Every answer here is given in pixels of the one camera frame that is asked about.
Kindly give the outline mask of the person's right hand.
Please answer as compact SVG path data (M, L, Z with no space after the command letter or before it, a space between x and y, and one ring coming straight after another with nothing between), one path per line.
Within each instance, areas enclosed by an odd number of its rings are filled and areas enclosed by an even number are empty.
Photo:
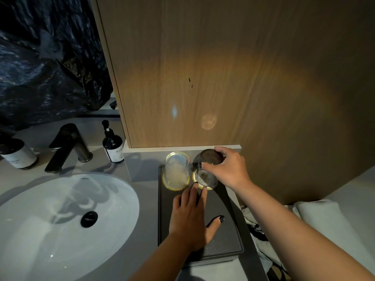
M222 184L233 191L251 184L244 157L227 147L216 146L214 149L225 155L224 161L220 164L221 170L219 173L213 173Z

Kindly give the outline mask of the person's left hand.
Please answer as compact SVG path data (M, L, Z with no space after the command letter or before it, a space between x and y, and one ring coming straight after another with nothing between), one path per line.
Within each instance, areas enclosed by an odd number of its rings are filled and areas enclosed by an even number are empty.
M174 232L182 232L184 235L190 236L202 236L203 234L205 234L207 244L213 239L217 231L207 231L207 224L204 222L207 194L208 190L206 188L200 189L198 187L198 197L196 200L196 206L182 206L182 194L177 195L173 199L169 234Z

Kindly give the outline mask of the dark drinking glass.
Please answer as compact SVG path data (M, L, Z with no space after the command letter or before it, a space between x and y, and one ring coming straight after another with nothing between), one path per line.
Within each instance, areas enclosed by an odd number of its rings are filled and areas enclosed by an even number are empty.
M206 162L206 163L213 164L213 165L219 165L223 161L224 161L224 156L222 153L216 151L215 149L206 149L206 150L203 150L199 154L198 161L194 170L196 170L197 168L200 168L199 164L201 162Z

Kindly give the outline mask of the person's left forearm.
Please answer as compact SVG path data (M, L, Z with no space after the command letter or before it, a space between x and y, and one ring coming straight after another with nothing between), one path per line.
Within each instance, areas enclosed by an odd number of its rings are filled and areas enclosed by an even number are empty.
M175 281L189 255L206 244L205 234L171 233L127 281Z

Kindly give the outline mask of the person's right forearm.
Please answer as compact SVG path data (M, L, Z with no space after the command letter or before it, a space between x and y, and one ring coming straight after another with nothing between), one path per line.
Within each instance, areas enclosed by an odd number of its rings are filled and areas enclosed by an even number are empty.
M241 198L295 281L375 281L348 253L250 180L231 189Z

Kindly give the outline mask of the gold rimmed coaster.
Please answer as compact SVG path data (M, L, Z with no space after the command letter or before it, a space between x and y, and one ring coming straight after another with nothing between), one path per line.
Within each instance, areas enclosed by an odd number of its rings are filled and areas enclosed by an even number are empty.
M201 168L194 170L192 178L194 183L198 183L198 186L201 189L206 187L207 190L213 190L218 185L218 179L216 176Z
M190 184L190 176L185 173L163 174L162 184L171 191L184 190Z

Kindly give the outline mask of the black rectangular tray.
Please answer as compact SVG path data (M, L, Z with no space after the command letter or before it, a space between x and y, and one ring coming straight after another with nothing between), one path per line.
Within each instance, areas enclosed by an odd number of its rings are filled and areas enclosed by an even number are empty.
M169 233L173 199L183 193L167 189L162 181L165 166L159 166L158 186L158 245ZM244 252L243 243L237 222L227 194L226 187L218 182L214 189L208 189L204 221L209 225L213 218L223 215L224 221L213 239L202 249L192 252L187 258L184 268L231 261Z

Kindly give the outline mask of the clear drinking glass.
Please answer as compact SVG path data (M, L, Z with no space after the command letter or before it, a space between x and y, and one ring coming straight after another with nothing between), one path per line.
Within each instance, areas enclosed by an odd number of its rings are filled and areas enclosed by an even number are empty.
M165 160L165 174L185 173L190 176L190 159L183 152L175 151L170 153Z

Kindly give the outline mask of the black and white patterned cloth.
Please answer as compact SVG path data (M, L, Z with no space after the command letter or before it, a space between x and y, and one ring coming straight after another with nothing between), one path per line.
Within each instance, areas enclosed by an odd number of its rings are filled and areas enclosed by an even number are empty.
M249 208L241 206L241 211L268 280L293 281Z

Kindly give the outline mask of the dark pump bottle white label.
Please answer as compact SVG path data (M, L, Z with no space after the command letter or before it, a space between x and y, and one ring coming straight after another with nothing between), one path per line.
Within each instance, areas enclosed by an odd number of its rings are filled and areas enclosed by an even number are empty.
M124 161L123 158L123 147L124 142L122 138L115 135L113 130L109 126L108 120L103 120L102 125L104 127L105 138L103 139L102 145L106 152L106 155L110 162L119 164Z

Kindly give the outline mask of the black sink drain plug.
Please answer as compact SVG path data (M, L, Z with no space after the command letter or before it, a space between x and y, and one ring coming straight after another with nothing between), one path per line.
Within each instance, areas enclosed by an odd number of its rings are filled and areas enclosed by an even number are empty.
M98 214L95 211L89 211L81 218L80 224L83 228L92 227L98 219Z

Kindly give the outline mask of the white pillow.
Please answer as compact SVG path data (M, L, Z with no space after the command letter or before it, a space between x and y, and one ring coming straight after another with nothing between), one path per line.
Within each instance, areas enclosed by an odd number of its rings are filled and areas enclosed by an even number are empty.
M296 202L291 210L375 275L375 258L365 247L337 202L329 199Z

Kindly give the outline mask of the black faucet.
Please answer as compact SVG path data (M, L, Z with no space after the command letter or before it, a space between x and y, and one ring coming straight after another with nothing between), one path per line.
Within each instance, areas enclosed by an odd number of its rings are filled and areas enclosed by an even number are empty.
M45 167L46 173L61 172L72 150L75 150L78 161L81 163L89 162L93 158L93 154L89 151L77 126L73 123L65 124L60 128L49 148L55 150L55 153Z

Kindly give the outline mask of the white bed sheet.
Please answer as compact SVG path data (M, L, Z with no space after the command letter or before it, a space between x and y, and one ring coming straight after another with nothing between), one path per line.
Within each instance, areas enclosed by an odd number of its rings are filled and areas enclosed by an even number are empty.
M375 166L326 198L339 204L352 225L375 227Z

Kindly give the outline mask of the white sink basin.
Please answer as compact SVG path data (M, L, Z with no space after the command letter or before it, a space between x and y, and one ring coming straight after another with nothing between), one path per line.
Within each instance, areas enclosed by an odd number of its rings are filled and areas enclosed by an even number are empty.
M89 211L97 222L83 228ZM139 199L102 173L61 176L0 206L0 281L74 281L110 259L132 234Z

